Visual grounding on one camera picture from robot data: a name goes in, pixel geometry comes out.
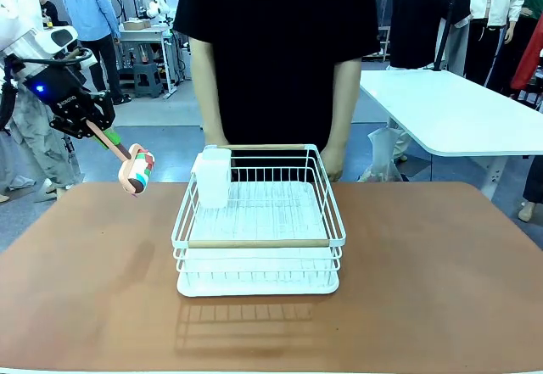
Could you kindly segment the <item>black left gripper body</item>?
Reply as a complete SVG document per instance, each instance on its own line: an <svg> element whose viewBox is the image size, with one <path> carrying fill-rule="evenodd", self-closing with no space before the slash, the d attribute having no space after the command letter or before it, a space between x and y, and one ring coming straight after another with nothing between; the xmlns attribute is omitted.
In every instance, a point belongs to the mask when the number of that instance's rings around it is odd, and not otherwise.
<svg viewBox="0 0 543 374"><path fill-rule="evenodd" d="M76 125L87 118L90 92L66 66L47 66L23 84L59 118Z"/></svg>

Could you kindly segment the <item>person's left hand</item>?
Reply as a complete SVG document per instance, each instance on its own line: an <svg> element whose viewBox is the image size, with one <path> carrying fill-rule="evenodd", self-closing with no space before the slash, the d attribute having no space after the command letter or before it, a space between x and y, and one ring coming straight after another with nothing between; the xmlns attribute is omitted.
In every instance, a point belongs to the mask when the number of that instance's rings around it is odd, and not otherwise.
<svg viewBox="0 0 543 374"><path fill-rule="evenodd" d="M345 147L326 146L321 151L321 159L330 182L338 181L343 175Z"/></svg>

